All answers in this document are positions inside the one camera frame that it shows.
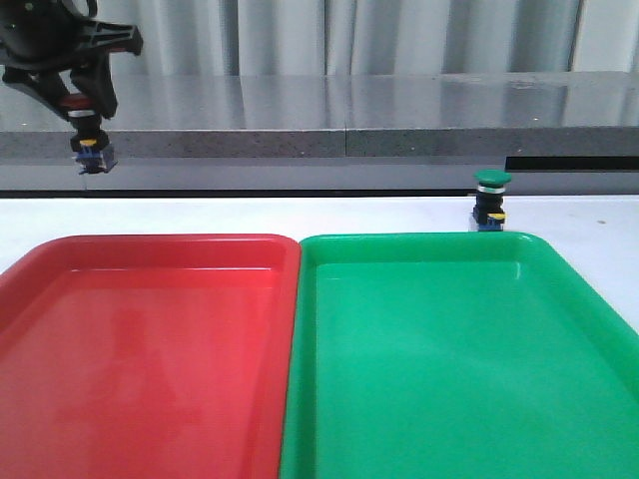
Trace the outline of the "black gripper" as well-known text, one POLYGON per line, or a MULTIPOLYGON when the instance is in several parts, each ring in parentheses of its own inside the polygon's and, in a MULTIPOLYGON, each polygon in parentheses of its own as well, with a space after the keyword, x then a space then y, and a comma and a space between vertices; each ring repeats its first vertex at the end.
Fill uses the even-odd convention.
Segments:
POLYGON ((112 119, 118 101, 109 54, 139 56, 143 39, 135 25, 99 21, 98 7, 96 1, 3 1, 4 84, 69 122, 68 110, 61 102, 70 92, 61 73, 73 68, 72 84, 96 112, 112 119))

